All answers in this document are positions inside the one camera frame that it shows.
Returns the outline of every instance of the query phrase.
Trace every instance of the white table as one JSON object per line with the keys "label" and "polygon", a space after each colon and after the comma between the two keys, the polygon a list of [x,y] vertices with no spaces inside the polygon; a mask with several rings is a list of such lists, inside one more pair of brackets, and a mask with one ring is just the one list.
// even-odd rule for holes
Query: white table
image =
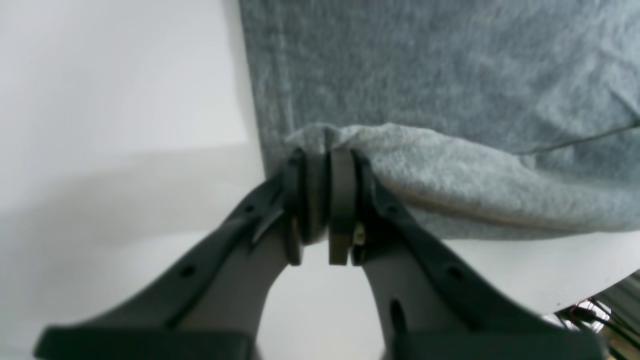
{"label": "white table", "polygon": [[[233,0],[0,3],[0,359],[151,281],[263,180]],[[448,241],[549,313],[640,265],[640,233]],[[269,294],[270,359],[375,359],[359,268],[309,247]]]}

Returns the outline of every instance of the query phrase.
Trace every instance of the hole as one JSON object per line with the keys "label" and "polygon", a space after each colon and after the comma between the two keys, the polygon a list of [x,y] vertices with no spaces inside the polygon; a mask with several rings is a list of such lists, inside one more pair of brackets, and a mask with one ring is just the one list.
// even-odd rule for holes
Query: hole
{"label": "hole", "polygon": [[452,277],[454,277],[454,279],[458,281],[461,281],[462,278],[464,278],[462,271],[457,266],[450,266],[447,271],[449,275],[451,275]]}
{"label": "hole", "polygon": [[191,277],[195,273],[196,273],[195,266],[189,265],[189,266],[185,267],[184,269],[182,269],[182,271],[180,272],[180,276],[184,277],[184,278],[187,278],[187,277]]}
{"label": "hole", "polygon": [[406,319],[404,318],[404,311],[398,300],[391,302],[391,323],[394,325],[396,333],[403,334],[406,332]]}

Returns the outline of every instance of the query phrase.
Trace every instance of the gray cloth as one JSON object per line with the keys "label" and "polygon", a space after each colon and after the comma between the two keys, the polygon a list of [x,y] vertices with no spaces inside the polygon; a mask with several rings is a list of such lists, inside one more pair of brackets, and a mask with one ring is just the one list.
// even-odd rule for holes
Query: gray cloth
{"label": "gray cloth", "polygon": [[349,146],[442,238],[640,229],[640,1],[241,9],[268,174]]}

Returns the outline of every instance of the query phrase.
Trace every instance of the gray fabric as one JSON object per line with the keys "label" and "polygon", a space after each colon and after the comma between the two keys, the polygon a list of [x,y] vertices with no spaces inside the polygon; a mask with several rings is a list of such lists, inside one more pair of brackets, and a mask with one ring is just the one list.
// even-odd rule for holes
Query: gray fabric
{"label": "gray fabric", "polygon": [[640,1],[241,9],[268,174],[350,146],[443,238],[640,229]]}

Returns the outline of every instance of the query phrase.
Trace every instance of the white surface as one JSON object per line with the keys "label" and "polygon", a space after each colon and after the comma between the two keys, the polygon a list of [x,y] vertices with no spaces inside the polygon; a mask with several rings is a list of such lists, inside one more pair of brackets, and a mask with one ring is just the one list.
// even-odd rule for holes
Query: white surface
{"label": "white surface", "polygon": [[[232,0],[0,0],[0,119],[0,359],[131,296],[262,181]],[[637,269],[639,238],[448,244],[548,313]],[[362,271],[326,243],[304,261],[269,295],[265,359],[378,357]]]}

